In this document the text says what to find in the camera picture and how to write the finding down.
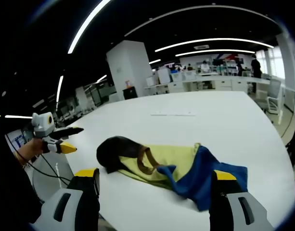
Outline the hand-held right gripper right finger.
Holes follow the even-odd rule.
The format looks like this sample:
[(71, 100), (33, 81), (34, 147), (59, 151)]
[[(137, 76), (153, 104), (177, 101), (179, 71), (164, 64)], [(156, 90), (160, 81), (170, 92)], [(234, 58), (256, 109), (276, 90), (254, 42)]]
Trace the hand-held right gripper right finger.
[(237, 179), (228, 172), (214, 170), (209, 208), (212, 231), (272, 231), (267, 211)]

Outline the person's left hand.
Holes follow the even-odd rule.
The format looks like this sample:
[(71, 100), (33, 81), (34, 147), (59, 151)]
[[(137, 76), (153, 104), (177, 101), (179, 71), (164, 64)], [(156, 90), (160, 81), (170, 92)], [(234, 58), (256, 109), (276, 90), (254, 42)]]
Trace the person's left hand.
[(31, 139), (22, 147), (21, 154), (27, 161), (43, 154), (43, 140), (39, 138)]

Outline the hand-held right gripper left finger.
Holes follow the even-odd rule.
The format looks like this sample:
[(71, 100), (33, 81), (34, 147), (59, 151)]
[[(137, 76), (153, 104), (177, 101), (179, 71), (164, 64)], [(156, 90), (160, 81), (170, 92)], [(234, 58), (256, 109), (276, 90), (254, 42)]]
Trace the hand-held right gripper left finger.
[(44, 202), (33, 231), (97, 231), (99, 220), (99, 169), (77, 172), (67, 188)]

